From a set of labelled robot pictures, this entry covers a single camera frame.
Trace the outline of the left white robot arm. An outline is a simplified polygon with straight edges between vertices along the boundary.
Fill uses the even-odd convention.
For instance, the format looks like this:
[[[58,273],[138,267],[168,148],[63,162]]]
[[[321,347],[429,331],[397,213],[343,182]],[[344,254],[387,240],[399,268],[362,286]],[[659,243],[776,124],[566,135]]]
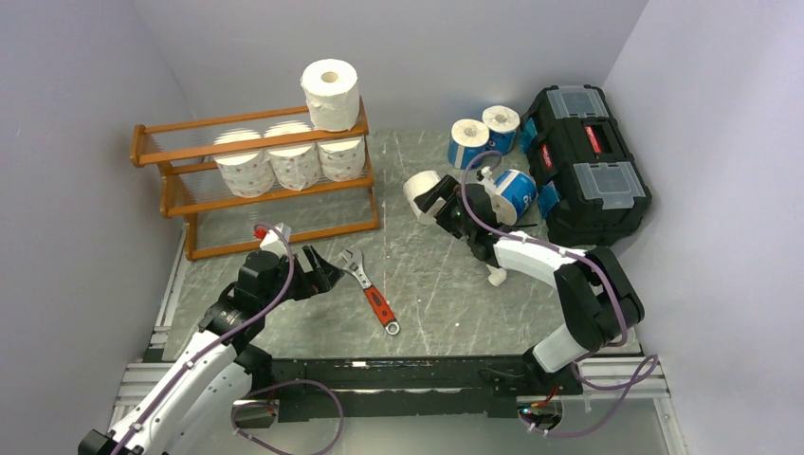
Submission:
[[[277,389],[271,355],[251,343],[264,329],[267,313],[285,300],[326,293],[344,275],[312,246],[302,251],[310,270],[287,252],[248,254],[236,281],[207,310],[184,353],[111,429],[89,431],[79,453],[187,454],[236,400]]]

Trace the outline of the dotted white roll front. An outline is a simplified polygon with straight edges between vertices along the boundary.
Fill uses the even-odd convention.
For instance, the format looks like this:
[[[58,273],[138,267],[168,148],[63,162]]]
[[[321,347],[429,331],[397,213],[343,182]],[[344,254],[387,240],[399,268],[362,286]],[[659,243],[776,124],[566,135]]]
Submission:
[[[264,137],[277,137],[311,132],[312,128],[297,120],[274,124],[264,132]],[[286,189],[302,191],[316,184],[321,177],[321,167],[316,142],[296,143],[268,148],[266,153],[279,183]]]

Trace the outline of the plain white paper roll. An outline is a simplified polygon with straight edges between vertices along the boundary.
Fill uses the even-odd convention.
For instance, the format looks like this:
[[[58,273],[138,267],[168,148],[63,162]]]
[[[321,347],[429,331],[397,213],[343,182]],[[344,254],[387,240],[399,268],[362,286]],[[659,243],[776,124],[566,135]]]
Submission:
[[[316,129],[342,132],[356,125],[360,95],[358,75],[351,64],[338,59],[312,62],[303,70],[300,84]]]

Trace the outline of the dotted white roll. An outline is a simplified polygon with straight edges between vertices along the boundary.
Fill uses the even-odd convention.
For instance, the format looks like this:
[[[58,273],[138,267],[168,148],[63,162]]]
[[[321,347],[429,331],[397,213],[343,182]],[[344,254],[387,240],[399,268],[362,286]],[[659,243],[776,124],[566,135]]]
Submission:
[[[317,143],[320,167],[325,177],[336,182],[358,179],[365,165],[362,136]]]
[[[269,157],[262,148],[214,155],[212,160],[235,196],[257,197],[268,192],[276,183]]]
[[[264,137],[277,137],[311,132],[312,128],[297,120],[274,124],[264,132]],[[296,143],[268,148],[266,153],[279,183],[286,189],[302,191],[316,184],[321,177],[321,167],[316,142]]]

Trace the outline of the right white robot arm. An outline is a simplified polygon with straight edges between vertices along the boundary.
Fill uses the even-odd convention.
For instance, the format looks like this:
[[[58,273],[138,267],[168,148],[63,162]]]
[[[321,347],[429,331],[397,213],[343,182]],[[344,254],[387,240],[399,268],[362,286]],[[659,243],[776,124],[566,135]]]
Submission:
[[[403,192],[420,223],[466,241],[493,285],[514,271],[557,291],[564,321],[526,352],[522,380],[528,390],[549,391],[560,370],[623,340],[643,320],[644,306],[609,248],[555,246],[500,224],[484,184],[462,185],[450,175],[425,171],[411,177]]]

